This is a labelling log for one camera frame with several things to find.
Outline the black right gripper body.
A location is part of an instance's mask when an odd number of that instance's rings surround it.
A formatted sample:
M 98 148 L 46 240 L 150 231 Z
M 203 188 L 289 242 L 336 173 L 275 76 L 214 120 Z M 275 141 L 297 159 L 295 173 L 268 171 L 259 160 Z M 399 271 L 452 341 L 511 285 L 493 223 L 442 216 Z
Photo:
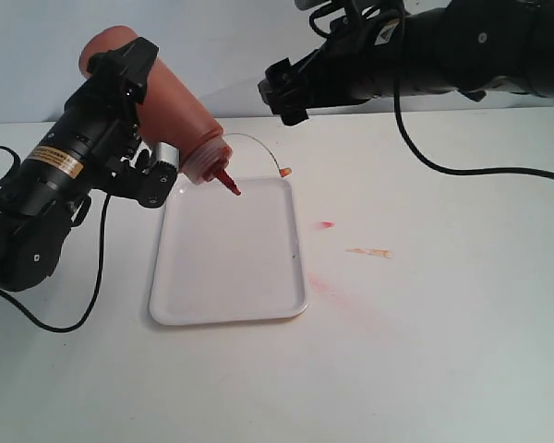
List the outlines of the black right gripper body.
M 367 72 L 379 32 L 404 15 L 402 1 L 296 1 L 310 28 L 324 39 L 295 63 L 295 96 L 303 109 L 360 104 L 354 84 Z

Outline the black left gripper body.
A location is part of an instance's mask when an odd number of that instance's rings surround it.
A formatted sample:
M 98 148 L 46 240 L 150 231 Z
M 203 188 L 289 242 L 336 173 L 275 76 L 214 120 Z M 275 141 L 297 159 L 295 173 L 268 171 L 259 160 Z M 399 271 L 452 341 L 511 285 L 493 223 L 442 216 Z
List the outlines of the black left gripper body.
M 74 114 L 84 144 L 82 155 L 93 169 L 90 186 L 138 202 L 142 171 L 150 161 L 149 147 L 161 142 L 140 147 L 137 106 L 128 97 L 107 98 L 88 78 L 68 99 L 65 110 Z

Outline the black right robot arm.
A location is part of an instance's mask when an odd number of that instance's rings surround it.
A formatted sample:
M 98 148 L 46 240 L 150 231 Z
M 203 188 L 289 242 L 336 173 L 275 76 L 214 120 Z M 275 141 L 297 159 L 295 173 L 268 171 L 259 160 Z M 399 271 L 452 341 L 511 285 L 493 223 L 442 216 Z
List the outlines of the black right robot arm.
M 401 1 L 301 1 L 329 18 L 322 45 L 265 72 L 259 95 L 287 126 L 312 109 L 394 95 L 490 91 L 554 100 L 554 1 L 452 1 L 412 14 Z

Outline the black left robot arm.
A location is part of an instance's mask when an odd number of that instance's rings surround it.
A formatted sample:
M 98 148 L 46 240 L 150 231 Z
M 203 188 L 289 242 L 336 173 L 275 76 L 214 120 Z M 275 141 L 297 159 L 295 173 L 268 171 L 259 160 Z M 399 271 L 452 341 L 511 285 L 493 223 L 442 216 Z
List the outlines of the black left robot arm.
M 0 179 L 0 289 L 24 291 L 53 274 L 66 237 L 88 213 L 91 190 L 149 209 L 164 204 L 177 156 L 140 150 L 137 113 L 157 54 L 138 37 L 92 56 L 89 78 L 61 117 Z

